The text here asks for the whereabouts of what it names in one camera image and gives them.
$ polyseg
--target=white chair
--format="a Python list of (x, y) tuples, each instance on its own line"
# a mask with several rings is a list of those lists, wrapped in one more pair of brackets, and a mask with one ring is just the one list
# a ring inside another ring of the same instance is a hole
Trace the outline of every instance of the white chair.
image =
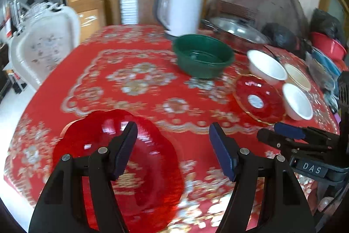
[(39, 3), (24, 16), (14, 35), (9, 60), (15, 72), (35, 90), (80, 42), (80, 20), (71, 7)]

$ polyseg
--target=red tablecloth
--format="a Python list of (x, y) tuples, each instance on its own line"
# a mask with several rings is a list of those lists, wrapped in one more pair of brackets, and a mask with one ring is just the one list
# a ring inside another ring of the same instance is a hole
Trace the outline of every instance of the red tablecloth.
[[(283, 63), (306, 74), (302, 60), (285, 50), (273, 51)], [(213, 232), (233, 183), (222, 174), (210, 145), (210, 123), (219, 122), (240, 147), (257, 155), (273, 157), (278, 153), (257, 141), (256, 133), (263, 125), (228, 104), (234, 79), (246, 69), (247, 58), (237, 55), (221, 78), (191, 78), (178, 69), (171, 42), (163, 37), (161, 27), (105, 27), (74, 49), (36, 92), (11, 141), (5, 179), (35, 206), (50, 175), (52, 152), (62, 129), (93, 110), (124, 109), (154, 122), (177, 151), (186, 194), (169, 228)], [(306, 95), (314, 109), (313, 119), (295, 122), (285, 117), (284, 121), (338, 133), (322, 93), (308, 78), (312, 89)], [(308, 195), (313, 181), (298, 178)], [(260, 179), (249, 227), (257, 220), (262, 186)]]

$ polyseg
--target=pan lid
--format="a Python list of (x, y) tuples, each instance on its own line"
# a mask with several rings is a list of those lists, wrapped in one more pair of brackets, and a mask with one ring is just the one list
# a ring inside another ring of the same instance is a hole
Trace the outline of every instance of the pan lid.
[(210, 22), (232, 35), (255, 44), (267, 44), (268, 39), (257, 29), (249, 26), (241, 19), (227, 19), (222, 17), (211, 18)]

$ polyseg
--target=plate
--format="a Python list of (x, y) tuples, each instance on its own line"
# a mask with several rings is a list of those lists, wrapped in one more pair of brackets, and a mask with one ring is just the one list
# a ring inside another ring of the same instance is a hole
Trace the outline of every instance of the plate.
[(239, 76), (234, 84), (233, 95), (243, 111), (261, 123), (273, 125), (282, 121), (285, 115), (282, 96), (261, 78)]
[[(138, 127), (138, 137), (125, 173), (112, 182), (116, 200), (130, 232), (159, 232), (174, 218), (184, 192), (175, 148), (149, 120), (127, 111), (95, 111), (67, 125), (53, 151), (53, 166), (62, 155), (90, 155), (122, 133), (129, 121)], [(88, 177), (83, 177), (88, 222), (98, 229)]]

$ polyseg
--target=red bucket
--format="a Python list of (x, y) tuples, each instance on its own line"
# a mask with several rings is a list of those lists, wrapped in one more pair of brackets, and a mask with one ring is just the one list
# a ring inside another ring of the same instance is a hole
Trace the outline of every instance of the red bucket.
[(313, 46), (322, 51), (331, 60), (342, 60), (347, 53), (340, 42), (331, 39), (324, 34), (311, 32), (310, 38)]

